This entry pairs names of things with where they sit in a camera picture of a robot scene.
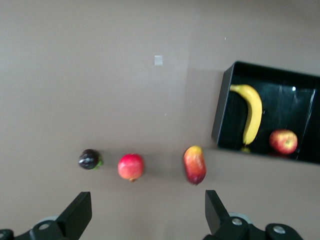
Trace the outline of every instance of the banana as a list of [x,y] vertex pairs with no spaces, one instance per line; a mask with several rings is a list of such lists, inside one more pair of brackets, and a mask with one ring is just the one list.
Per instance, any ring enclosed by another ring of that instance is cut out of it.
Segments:
[[230,91],[239,94],[247,103],[248,116],[243,132],[243,143],[249,145],[255,140],[260,127],[262,118],[261,98],[259,93],[247,84],[231,84]]

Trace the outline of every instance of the black tray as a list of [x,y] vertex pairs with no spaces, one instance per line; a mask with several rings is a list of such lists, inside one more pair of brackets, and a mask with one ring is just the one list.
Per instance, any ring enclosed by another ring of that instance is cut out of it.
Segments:
[[231,84],[254,87],[262,100],[262,119],[250,153],[274,156],[269,136],[290,129],[298,137],[285,157],[320,164],[320,77],[237,61],[223,74],[212,138],[220,148],[241,150],[248,107]]

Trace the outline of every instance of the red apple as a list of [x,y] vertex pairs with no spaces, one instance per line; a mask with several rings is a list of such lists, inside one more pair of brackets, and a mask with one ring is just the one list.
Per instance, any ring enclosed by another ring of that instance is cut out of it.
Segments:
[[297,135],[288,129],[274,130],[269,137],[270,146],[280,154],[292,154],[298,146]]
[[189,147],[184,153],[183,163],[187,180],[191,184],[198,185],[204,180],[207,170],[201,147]]
[[124,155],[118,163],[118,173],[123,179],[134,182],[144,171],[144,161],[136,153]]

